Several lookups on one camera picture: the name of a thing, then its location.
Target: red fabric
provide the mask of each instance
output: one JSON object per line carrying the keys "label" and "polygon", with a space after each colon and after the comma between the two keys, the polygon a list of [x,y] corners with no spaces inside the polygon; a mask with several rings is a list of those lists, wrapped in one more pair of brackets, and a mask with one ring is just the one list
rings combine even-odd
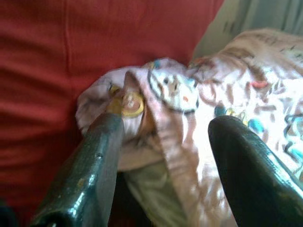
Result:
{"label": "red fabric", "polygon": [[77,96],[111,69],[187,64],[222,2],[1,2],[0,197],[22,223],[81,139]]}

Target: pink blanket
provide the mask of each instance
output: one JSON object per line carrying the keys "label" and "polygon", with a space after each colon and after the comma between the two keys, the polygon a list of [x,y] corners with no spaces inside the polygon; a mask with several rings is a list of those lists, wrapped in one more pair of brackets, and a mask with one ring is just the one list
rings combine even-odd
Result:
{"label": "pink blanket", "polygon": [[188,68],[170,59],[109,72],[79,97],[85,133],[102,112],[121,114],[120,169],[165,159],[190,226],[232,218],[210,148],[216,116],[238,117],[294,173],[303,164],[303,38],[244,32]]}

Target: white curtain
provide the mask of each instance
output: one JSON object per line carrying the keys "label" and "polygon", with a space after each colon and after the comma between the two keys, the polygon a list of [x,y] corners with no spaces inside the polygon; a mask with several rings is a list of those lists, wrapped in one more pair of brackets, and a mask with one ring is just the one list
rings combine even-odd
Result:
{"label": "white curtain", "polygon": [[303,35],[303,0],[241,0],[234,33],[262,27]]}

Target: green fabric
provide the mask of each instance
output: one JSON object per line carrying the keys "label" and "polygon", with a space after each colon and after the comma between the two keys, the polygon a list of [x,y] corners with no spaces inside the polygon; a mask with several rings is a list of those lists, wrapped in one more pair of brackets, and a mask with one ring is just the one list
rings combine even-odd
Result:
{"label": "green fabric", "polygon": [[156,226],[187,226],[186,215],[164,162],[128,171],[125,179],[133,196]]}

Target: red cushion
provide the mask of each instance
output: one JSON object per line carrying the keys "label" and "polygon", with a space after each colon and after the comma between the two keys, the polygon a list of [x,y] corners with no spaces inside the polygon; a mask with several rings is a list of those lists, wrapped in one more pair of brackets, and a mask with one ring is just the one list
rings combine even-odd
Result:
{"label": "red cushion", "polygon": [[108,70],[187,64],[223,0],[5,0],[0,196],[28,221],[79,143],[77,96]]}

